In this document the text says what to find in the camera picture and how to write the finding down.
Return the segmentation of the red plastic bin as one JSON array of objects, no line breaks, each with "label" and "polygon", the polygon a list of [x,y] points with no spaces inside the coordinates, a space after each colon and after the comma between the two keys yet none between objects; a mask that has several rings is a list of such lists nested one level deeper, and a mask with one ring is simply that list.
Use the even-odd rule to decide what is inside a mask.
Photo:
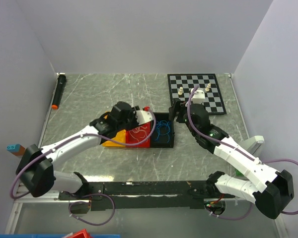
[{"label": "red plastic bin", "polygon": [[135,129],[126,131],[126,143],[134,144],[143,141],[151,132],[151,124],[146,123]]}]

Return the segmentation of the black plastic bin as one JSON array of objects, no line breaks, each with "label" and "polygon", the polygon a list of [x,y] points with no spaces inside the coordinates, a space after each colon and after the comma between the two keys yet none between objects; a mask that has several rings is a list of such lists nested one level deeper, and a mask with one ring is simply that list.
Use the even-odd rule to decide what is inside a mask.
[{"label": "black plastic bin", "polygon": [[173,148],[174,147],[174,122],[169,120],[169,113],[154,112],[156,124],[150,137],[150,148]]}]

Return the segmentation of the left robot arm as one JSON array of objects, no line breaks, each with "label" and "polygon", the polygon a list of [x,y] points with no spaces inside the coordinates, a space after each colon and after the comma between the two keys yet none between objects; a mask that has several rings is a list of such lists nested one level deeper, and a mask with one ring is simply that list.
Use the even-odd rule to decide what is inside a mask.
[{"label": "left robot arm", "polygon": [[61,141],[41,148],[35,144],[27,147],[17,167],[13,185],[21,181],[33,197],[40,197],[53,190],[83,199],[91,192],[89,182],[78,172],[58,171],[58,166],[89,148],[113,141],[121,130],[132,130],[153,120],[150,111],[118,102],[111,111]]}]

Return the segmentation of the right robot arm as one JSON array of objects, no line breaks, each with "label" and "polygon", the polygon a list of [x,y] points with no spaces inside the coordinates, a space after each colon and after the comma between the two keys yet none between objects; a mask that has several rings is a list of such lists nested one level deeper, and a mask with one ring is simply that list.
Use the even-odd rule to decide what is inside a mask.
[{"label": "right robot arm", "polygon": [[229,194],[243,198],[257,207],[266,217],[276,219],[294,197],[292,175],[263,164],[259,158],[243,149],[221,128],[210,122],[202,104],[186,105],[174,100],[169,119],[186,124],[191,135],[202,148],[223,159],[247,179],[233,178],[223,172],[210,175],[207,192],[211,197]]}]

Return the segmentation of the white chess piece left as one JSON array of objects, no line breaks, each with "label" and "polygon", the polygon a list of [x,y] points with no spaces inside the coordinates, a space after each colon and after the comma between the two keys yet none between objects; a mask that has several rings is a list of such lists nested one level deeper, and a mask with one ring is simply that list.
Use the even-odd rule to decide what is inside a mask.
[{"label": "white chess piece left", "polygon": [[180,87],[178,90],[178,95],[182,96],[183,95],[183,87]]}]

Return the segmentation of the white chess piece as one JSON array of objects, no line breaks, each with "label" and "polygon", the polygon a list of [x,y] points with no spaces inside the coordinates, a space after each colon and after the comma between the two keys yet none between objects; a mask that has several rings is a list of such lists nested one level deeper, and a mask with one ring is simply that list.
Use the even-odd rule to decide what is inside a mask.
[{"label": "white chess piece", "polygon": [[208,85],[205,88],[205,91],[206,92],[209,92],[210,91],[210,88],[211,88],[211,83],[208,83]]},{"label": "white chess piece", "polygon": [[183,95],[183,87],[180,87],[178,90],[178,95],[182,96]]}]

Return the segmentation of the chessboard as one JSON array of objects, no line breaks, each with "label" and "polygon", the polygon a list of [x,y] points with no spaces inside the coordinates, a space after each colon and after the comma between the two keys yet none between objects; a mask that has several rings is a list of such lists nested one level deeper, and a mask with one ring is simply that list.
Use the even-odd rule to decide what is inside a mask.
[{"label": "chessboard", "polygon": [[[225,115],[226,109],[221,95],[219,84],[215,74],[168,74],[167,75],[170,102],[173,104],[174,99],[187,101],[191,89],[199,85],[205,89],[208,83],[211,83],[209,92],[205,92],[203,105],[210,115]],[[183,87],[183,95],[178,95],[178,90]]]}]

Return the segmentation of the white chess piece right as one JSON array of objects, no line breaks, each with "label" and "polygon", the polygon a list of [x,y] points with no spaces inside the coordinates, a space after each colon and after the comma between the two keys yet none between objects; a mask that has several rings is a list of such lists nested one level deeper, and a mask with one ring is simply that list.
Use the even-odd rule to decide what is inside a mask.
[{"label": "white chess piece right", "polygon": [[205,91],[206,92],[209,92],[210,91],[210,88],[211,88],[211,83],[208,83],[208,85],[205,88]]}]

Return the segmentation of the grey white stand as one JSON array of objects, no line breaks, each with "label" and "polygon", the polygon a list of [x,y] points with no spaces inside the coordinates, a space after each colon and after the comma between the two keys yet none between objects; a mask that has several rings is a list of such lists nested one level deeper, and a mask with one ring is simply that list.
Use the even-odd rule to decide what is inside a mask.
[{"label": "grey white stand", "polygon": [[254,157],[259,157],[265,145],[264,137],[261,135],[253,136],[240,142],[240,146]]}]

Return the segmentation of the black marker orange cap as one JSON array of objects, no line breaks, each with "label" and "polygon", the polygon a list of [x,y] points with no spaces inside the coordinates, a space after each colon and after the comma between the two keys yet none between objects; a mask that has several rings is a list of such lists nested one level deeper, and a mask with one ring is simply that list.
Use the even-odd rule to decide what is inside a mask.
[{"label": "black marker orange cap", "polygon": [[57,110],[60,106],[61,98],[63,95],[64,88],[67,83],[67,78],[64,74],[60,74],[57,79],[57,87],[55,89],[52,106],[53,110]]}]

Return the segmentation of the blue brown toy block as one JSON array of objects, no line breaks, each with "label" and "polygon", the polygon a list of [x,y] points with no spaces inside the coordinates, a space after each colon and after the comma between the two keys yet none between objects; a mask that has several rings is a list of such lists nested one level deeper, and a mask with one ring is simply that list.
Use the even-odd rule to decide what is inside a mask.
[{"label": "blue brown toy block", "polygon": [[20,144],[10,144],[7,145],[6,150],[18,158],[22,158],[25,153],[25,148]]}]

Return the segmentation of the red bin at bottom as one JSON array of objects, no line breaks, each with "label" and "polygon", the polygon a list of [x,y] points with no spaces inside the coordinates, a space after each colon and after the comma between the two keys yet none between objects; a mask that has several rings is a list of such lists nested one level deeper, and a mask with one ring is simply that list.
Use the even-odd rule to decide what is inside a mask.
[{"label": "red bin at bottom", "polygon": [[92,235],[86,229],[82,229],[76,233],[67,234],[64,238],[92,238]]}]

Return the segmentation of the aluminium rail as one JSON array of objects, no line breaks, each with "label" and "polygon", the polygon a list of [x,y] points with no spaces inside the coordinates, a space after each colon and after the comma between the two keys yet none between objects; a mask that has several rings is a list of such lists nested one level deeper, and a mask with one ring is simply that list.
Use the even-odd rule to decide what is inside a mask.
[{"label": "aluminium rail", "polygon": [[59,202],[58,191],[47,191],[41,193],[40,191],[30,192],[24,184],[19,184],[15,190],[14,201],[17,203],[53,203]]}]

